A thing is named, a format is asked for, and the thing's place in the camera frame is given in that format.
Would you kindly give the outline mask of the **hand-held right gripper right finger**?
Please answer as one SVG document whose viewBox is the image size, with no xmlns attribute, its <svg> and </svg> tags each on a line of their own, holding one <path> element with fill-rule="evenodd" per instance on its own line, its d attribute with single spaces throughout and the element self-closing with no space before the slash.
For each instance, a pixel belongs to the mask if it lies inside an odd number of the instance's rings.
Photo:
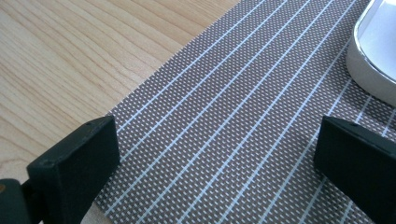
<svg viewBox="0 0 396 224">
<path fill-rule="evenodd" d="M 396 224 L 396 143 L 359 124 L 322 118 L 314 166 L 376 224 Z"/>
</svg>

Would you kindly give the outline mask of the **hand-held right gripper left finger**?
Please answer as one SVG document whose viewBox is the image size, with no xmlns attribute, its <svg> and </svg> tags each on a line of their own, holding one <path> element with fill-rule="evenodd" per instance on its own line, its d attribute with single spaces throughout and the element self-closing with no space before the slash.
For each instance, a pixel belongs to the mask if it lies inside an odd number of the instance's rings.
<svg viewBox="0 0 396 224">
<path fill-rule="evenodd" d="M 82 124 L 27 166 L 33 222 L 79 224 L 119 164 L 115 119 Z"/>
</svg>

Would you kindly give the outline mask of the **white square plate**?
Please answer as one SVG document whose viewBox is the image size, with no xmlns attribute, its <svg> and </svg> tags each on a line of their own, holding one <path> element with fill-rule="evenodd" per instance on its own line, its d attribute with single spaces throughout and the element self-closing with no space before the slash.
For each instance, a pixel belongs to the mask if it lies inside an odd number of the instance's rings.
<svg viewBox="0 0 396 224">
<path fill-rule="evenodd" d="M 371 0 L 352 30 L 346 55 L 352 79 L 396 107 L 396 0 Z"/>
</svg>

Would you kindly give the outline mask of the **brown white-striped woven placemat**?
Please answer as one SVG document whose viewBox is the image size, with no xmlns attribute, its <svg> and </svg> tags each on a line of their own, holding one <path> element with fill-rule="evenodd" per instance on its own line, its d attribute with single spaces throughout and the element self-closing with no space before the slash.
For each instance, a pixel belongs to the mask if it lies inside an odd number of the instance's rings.
<svg viewBox="0 0 396 224">
<path fill-rule="evenodd" d="M 372 224 L 313 165 L 320 122 L 396 141 L 396 108 L 346 67 L 370 0 L 243 0 L 114 109 L 115 224 Z"/>
</svg>

